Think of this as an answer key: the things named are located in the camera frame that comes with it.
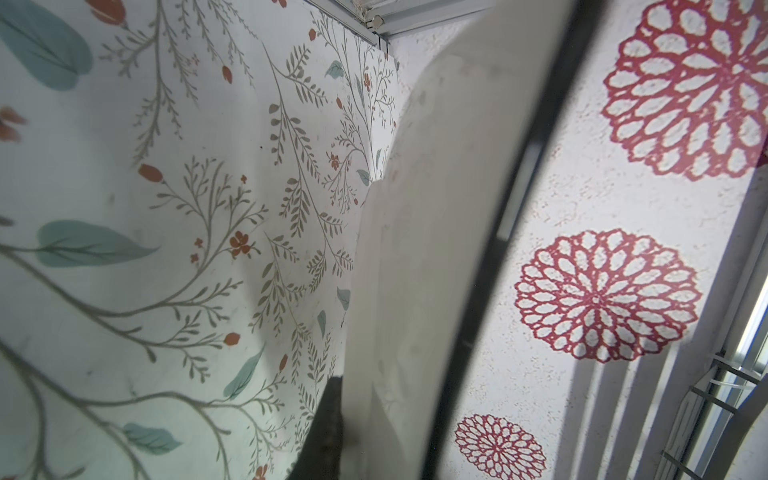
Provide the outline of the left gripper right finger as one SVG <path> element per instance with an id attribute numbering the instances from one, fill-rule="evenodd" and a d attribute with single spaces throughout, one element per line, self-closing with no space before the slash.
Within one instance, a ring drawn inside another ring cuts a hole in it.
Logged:
<path id="1" fill-rule="evenodd" d="M 706 393 L 712 420 L 702 429 L 704 446 L 698 466 L 700 479 L 725 479 L 754 424 L 767 409 L 767 381 L 754 371 L 735 371 L 734 384 L 741 393 L 729 403 Z"/>

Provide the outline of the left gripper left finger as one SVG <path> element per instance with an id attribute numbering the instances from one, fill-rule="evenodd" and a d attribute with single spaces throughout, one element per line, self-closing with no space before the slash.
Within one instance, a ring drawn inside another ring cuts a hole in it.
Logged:
<path id="1" fill-rule="evenodd" d="M 331 377 L 288 480 L 337 480 L 343 445 L 341 394 L 343 378 Z"/>

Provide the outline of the white square plate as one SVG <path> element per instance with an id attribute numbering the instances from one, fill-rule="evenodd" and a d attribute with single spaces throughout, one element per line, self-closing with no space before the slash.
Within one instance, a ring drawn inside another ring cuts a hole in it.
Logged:
<path id="1" fill-rule="evenodd" d="M 600 1 L 501 1 L 416 81 L 367 195 L 347 313 L 344 479 L 433 479 Z"/>

